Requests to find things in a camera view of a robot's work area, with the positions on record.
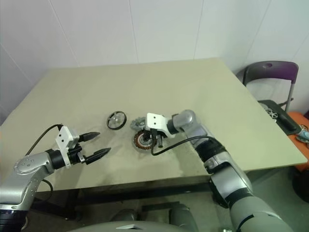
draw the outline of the table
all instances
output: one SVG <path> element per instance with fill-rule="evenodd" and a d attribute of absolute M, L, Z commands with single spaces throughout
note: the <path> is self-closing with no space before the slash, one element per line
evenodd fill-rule
<path fill-rule="evenodd" d="M 184 109 L 195 111 L 243 170 L 306 162 L 246 87 L 222 61 L 211 58 L 50 70 L 2 125 L 2 178 L 56 123 L 80 134 L 101 133 L 81 144 L 84 155 L 104 147 L 112 150 L 88 166 L 56 170 L 47 178 L 55 190 L 207 175 L 189 144 L 157 157 L 132 147 L 133 119 L 147 112 L 170 116 Z M 114 131 L 106 127 L 106 119 L 117 110 L 126 113 L 127 123 Z M 33 153 L 56 148 L 56 135 L 57 130 L 48 133 Z M 165 141 L 165 147 L 181 139 L 179 135 Z M 44 190 L 48 186 L 41 184 L 39 191 Z"/>

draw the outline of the floor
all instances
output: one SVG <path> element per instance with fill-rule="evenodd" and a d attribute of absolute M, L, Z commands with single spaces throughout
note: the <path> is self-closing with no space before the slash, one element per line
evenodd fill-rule
<path fill-rule="evenodd" d="M 309 203 L 302 201 L 292 188 L 292 168 L 276 169 L 253 182 L 255 195 L 264 199 L 295 232 L 308 232 Z M 64 232 L 82 226 L 107 222 L 118 211 L 166 202 L 180 202 L 187 205 L 201 232 L 221 232 L 231 229 L 229 210 L 223 209 L 212 201 L 211 192 L 187 193 L 161 198 L 129 200 L 123 202 L 93 204 L 78 208 L 83 213 L 80 221 L 65 221 L 30 211 L 29 225 L 25 232 L 47 231 Z M 142 212 L 140 219 L 168 223 L 168 209 Z"/>

